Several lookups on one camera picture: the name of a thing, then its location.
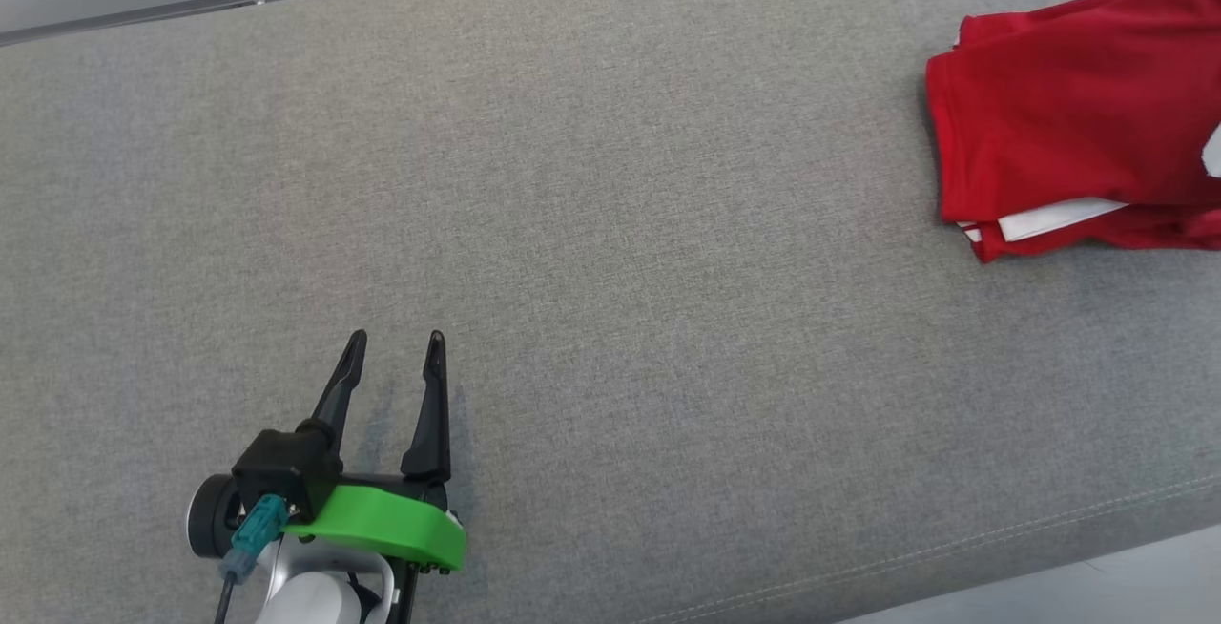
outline blue cable connector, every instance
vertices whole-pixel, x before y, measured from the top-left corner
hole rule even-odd
[[[217,569],[221,579],[237,585],[244,584],[254,571],[259,553],[280,537],[288,524],[288,503],[280,496],[266,495],[259,498],[254,509],[245,515],[237,532],[233,534],[233,546],[225,554]]]

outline white stripe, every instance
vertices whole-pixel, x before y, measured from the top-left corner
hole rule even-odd
[[[1006,241],[1024,241],[1024,238],[1050,233],[1051,230],[1067,228],[1068,225],[1081,223],[1082,220],[1103,216],[1125,206],[1128,205],[1112,203],[1111,199],[1068,199],[1068,201],[1004,216],[996,223],[1000,225],[1000,232],[1004,233]]]
[[[1209,144],[1204,145],[1204,171],[1209,176],[1221,177],[1221,125],[1212,132]]]

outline gray cushion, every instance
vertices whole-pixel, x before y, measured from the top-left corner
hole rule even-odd
[[[201,622],[182,512],[449,342],[419,622],[829,622],[1221,520],[1221,258],[980,267],[922,68],[1061,0],[297,0],[0,50],[0,602]],[[263,584],[241,589],[253,619]]]

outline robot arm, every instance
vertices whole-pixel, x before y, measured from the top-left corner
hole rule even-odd
[[[466,534],[449,512],[449,398],[444,336],[433,331],[425,393],[400,475],[344,474],[339,446],[368,337],[357,331],[314,414],[292,434],[265,430],[228,475],[210,476],[187,515],[187,541],[205,558],[231,550],[234,532],[266,495],[283,498],[288,523],[258,564],[271,574],[258,624],[407,624],[420,574],[462,568]],[[360,584],[377,575],[380,592]],[[217,622],[223,620],[227,606]]]

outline black cable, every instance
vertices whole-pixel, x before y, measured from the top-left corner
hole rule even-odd
[[[228,612],[228,601],[233,597],[233,581],[237,575],[232,571],[225,575],[225,586],[221,587],[221,602],[216,606],[216,619],[212,619],[212,624],[225,624],[225,615]]]

